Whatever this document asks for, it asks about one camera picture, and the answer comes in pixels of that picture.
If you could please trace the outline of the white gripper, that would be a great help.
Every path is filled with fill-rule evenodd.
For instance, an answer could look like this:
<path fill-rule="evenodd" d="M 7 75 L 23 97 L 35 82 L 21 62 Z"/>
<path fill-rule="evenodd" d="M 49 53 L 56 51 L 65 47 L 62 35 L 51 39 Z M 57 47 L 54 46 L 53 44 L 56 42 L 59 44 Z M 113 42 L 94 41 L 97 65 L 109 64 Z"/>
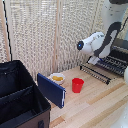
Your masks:
<path fill-rule="evenodd" d="M 96 56 L 91 56 L 91 57 L 88 59 L 88 63 L 89 63 L 89 64 L 93 64 L 93 65 L 95 65 L 98 61 L 99 61 L 99 58 L 96 57 Z"/>

